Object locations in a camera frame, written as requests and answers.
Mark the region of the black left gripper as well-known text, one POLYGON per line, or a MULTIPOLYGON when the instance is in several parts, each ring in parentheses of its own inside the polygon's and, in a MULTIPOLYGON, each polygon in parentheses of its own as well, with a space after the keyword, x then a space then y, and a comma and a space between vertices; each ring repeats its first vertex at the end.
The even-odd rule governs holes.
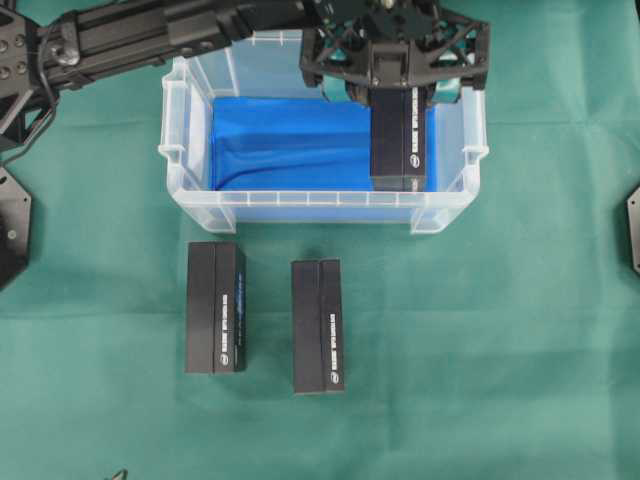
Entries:
POLYGON ((322 80, 333 103, 358 102, 357 86, 435 86, 434 104, 455 104, 462 85, 483 90, 490 25, 438 1, 316 1, 319 24, 302 30, 299 67, 322 80))

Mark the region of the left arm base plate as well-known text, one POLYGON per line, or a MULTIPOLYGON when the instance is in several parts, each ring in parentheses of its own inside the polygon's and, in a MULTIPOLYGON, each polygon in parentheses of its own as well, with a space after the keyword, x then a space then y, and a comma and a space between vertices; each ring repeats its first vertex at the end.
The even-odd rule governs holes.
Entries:
POLYGON ((30 258, 31 194, 1 168, 1 289, 28 266, 30 258))

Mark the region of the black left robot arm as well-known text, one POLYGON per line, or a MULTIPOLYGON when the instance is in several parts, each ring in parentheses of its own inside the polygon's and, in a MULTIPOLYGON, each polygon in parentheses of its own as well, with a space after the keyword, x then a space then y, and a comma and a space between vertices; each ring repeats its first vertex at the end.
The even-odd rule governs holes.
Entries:
POLYGON ((304 84, 329 80, 370 105, 379 90, 458 80, 476 90, 489 71, 490 26, 438 1, 110 1, 46 25, 1 5, 1 151, 25 155, 55 120, 60 94, 176 57, 223 50, 262 32, 301 34, 304 84))

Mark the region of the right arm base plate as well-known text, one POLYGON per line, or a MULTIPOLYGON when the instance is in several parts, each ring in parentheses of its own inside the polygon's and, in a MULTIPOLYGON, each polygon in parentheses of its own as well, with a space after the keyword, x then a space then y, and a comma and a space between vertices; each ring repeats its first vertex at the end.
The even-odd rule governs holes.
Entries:
POLYGON ((631 251, 632 269, 636 274, 640 273, 640 187, 626 199, 626 212, 628 220, 629 246, 631 251))

